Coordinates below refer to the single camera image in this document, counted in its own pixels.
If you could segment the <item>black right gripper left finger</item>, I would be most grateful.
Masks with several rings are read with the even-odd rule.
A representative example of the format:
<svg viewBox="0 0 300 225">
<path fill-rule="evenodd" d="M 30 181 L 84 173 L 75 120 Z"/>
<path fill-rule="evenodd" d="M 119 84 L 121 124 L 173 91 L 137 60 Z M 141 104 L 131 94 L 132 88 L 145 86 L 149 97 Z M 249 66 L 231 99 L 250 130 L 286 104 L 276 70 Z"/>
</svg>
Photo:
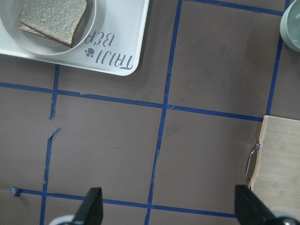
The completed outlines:
<svg viewBox="0 0 300 225">
<path fill-rule="evenodd" d="M 103 198 L 100 187 L 90 188 L 73 218 L 74 225 L 100 225 L 103 220 Z"/>
</svg>

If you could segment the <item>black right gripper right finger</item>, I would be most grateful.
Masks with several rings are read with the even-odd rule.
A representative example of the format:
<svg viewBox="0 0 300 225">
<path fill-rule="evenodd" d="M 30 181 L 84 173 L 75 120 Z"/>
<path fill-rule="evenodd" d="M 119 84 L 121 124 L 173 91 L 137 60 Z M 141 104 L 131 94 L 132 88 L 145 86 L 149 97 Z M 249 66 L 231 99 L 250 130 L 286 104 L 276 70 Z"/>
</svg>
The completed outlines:
<svg viewBox="0 0 300 225">
<path fill-rule="evenodd" d="M 234 214 L 240 225 L 266 225 L 274 214 L 246 186 L 235 186 Z"/>
</svg>

